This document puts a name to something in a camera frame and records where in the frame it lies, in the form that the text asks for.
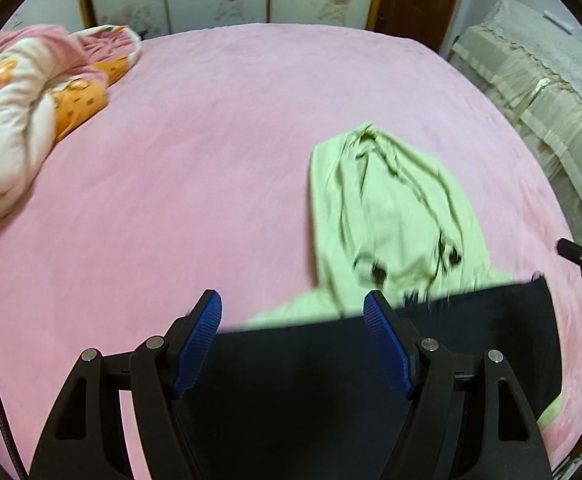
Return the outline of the green and black hooded jacket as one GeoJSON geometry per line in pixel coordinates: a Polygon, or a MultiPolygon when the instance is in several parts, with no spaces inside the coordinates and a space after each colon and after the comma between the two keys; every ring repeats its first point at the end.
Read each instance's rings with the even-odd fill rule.
{"type": "Polygon", "coordinates": [[[542,276],[496,271],[475,214],[434,158],[373,126],[315,147],[317,284],[217,337],[181,411],[206,479],[384,479],[410,400],[364,322],[379,290],[448,350],[509,362],[539,422],[562,386],[542,276]]]}

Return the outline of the beige lace covered furniture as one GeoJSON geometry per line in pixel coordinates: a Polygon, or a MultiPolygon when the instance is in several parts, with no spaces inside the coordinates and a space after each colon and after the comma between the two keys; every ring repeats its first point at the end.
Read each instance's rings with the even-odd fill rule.
{"type": "Polygon", "coordinates": [[[525,4],[499,0],[448,61],[519,133],[582,245],[582,43],[525,4]]]}

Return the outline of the pink plush bed blanket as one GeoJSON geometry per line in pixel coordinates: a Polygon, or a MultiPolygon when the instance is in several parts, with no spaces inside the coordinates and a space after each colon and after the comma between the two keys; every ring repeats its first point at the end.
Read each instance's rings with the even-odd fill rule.
{"type": "Polygon", "coordinates": [[[545,275],[566,372],[544,436],[563,460],[582,434],[582,278],[556,253],[570,230],[532,153],[417,42],[270,24],[148,40],[0,220],[0,395],[22,460],[84,349],[132,350],[208,288],[225,327],[310,289],[312,150],[364,124],[444,165],[495,269],[545,275]]]}

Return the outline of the pink floral folded quilt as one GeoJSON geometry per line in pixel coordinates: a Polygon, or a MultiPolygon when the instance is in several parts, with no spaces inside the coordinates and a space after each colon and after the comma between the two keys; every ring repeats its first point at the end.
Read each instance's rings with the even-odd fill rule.
{"type": "Polygon", "coordinates": [[[139,60],[142,38],[123,25],[67,32],[34,25],[0,34],[0,218],[54,146],[103,110],[108,89],[139,60]]]}

